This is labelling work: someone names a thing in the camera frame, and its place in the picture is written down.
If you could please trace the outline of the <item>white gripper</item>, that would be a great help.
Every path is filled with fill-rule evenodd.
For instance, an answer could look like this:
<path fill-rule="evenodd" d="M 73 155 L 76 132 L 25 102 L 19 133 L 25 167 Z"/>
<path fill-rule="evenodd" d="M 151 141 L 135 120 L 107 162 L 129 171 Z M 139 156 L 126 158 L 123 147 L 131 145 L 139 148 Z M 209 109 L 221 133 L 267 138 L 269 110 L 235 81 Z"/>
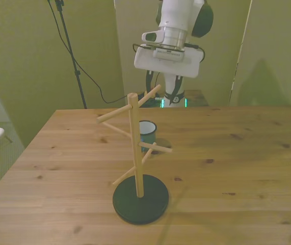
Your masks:
<path fill-rule="evenodd" d="M 149 93 L 154 71 L 172 74 L 171 91 L 169 92 L 169 105 L 182 105 L 184 89 L 183 77 L 195 78 L 199 74 L 201 51 L 186 47 L 183 52 L 168 51 L 162 48 L 154 50 L 145 47 L 137 49 L 134 66 L 147 70 L 146 92 Z"/>

